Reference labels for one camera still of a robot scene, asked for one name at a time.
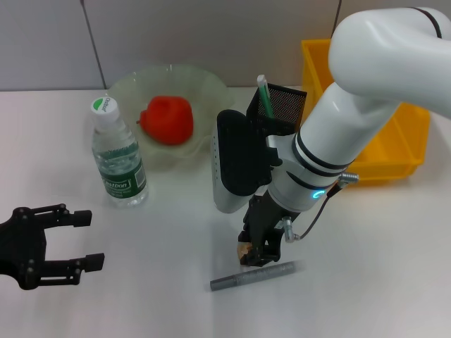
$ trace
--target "bottle cap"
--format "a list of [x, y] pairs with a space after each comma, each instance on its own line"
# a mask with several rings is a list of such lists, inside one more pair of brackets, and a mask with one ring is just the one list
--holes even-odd
[[109, 96], [99, 97], [91, 103], [91, 112], [94, 125], [102, 129], [117, 121], [121, 113], [118, 103]]

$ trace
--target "wall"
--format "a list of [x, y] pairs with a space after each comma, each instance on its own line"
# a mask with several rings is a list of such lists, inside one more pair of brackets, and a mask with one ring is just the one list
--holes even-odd
[[0, 90], [101, 88], [78, 0], [0, 0]]
[[299, 85], [300, 41], [330, 37], [338, 0], [86, 3], [107, 86], [150, 63], [191, 63], [232, 86]]
[[[448, 0], [342, 0], [370, 8]], [[149, 64], [191, 63], [231, 86], [299, 85], [302, 39], [329, 38], [339, 0], [85, 0], [106, 86]], [[0, 90], [101, 89], [80, 0], [0, 0]]]

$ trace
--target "plastic bottle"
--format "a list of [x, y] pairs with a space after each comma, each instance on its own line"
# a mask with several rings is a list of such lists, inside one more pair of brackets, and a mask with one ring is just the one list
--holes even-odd
[[134, 206], [147, 196], [147, 181], [138, 143], [121, 118], [115, 99], [91, 104], [94, 121], [92, 153], [106, 192], [117, 206]]

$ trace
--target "translucent bowl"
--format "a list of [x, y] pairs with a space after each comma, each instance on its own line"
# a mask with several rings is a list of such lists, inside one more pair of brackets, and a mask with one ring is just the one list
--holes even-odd
[[[226, 85], [216, 75], [191, 65], [150, 66], [117, 81], [107, 94], [119, 105], [121, 115], [140, 143], [143, 158], [163, 152], [178, 158], [193, 156], [211, 135], [216, 116], [233, 105]], [[147, 135], [136, 122], [154, 96], [182, 96], [192, 108], [194, 130], [179, 146], [166, 146]]]

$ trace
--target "pen holder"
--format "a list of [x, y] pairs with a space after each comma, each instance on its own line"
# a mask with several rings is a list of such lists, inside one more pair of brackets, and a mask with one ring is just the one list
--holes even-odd
[[306, 92], [285, 88], [276, 84], [268, 84], [274, 118], [268, 118], [260, 101], [257, 91], [246, 110], [247, 119], [265, 137], [268, 135], [290, 135], [299, 127], [302, 111], [304, 110]]

